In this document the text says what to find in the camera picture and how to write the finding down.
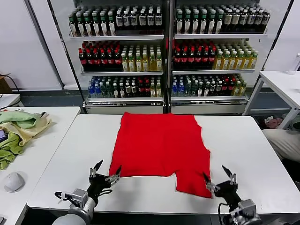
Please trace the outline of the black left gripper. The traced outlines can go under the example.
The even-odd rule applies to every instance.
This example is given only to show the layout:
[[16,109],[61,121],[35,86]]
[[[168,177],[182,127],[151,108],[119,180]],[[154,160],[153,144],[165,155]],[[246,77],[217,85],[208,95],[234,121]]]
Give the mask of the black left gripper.
[[92,198],[94,202],[98,202],[98,198],[100,196],[110,194],[113,191],[110,189],[110,187],[115,185],[120,180],[121,165],[114,175],[108,177],[97,173],[102,163],[103,160],[99,161],[94,167],[90,168],[90,186],[88,187],[87,192],[88,197]]

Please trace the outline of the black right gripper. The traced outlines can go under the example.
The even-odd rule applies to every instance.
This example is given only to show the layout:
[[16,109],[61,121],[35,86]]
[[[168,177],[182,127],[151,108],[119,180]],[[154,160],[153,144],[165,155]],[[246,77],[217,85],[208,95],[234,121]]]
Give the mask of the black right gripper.
[[225,181],[219,184],[211,182],[210,178],[203,172],[203,177],[206,182],[206,188],[215,194],[216,197],[224,198],[230,208],[237,208],[241,198],[237,194],[238,184],[237,176],[232,173],[228,168],[222,165],[223,170],[230,178],[230,181]]

